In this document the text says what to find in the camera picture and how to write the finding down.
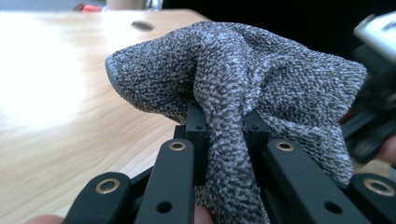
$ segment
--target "white object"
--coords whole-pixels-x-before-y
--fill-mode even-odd
[[[355,28],[354,35],[396,64],[396,11],[368,17]]]

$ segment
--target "wooden surface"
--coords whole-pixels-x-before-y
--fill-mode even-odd
[[[189,10],[0,13],[0,223],[64,216],[95,176],[153,164],[175,123],[123,101],[105,58],[202,20]]]

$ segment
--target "person's finger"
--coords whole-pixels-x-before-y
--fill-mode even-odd
[[[64,219],[62,217],[54,216],[54,215],[44,215],[39,217],[34,217],[25,224],[62,224]]]
[[[62,224],[64,219],[54,215],[34,217],[25,224]],[[194,224],[214,224],[212,216],[201,206],[194,207]]]
[[[194,207],[194,224],[214,224],[212,216],[203,207],[195,205]]]
[[[377,158],[396,167],[396,134],[382,144]]]

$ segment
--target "brass grommet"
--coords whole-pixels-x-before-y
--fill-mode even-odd
[[[174,151],[180,151],[186,148],[186,144],[182,142],[173,142],[169,145],[169,148],[174,150]]]
[[[395,189],[383,181],[366,178],[364,179],[363,184],[367,189],[377,194],[387,197],[395,195]]]
[[[102,180],[99,184],[96,185],[96,192],[100,194],[108,194],[116,190],[120,186],[120,181],[116,178],[109,178]]]
[[[278,142],[276,143],[277,149],[280,149],[282,151],[293,151],[294,146],[288,142]]]

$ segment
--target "knit fabric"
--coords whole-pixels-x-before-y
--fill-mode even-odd
[[[201,106],[211,144],[196,202],[217,223],[269,222],[242,130],[253,109],[274,137],[301,144],[331,178],[352,176],[337,120],[366,76],[358,63],[245,24],[203,21],[113,53],[106,70],[140,110],[184,123],[187,102]]]

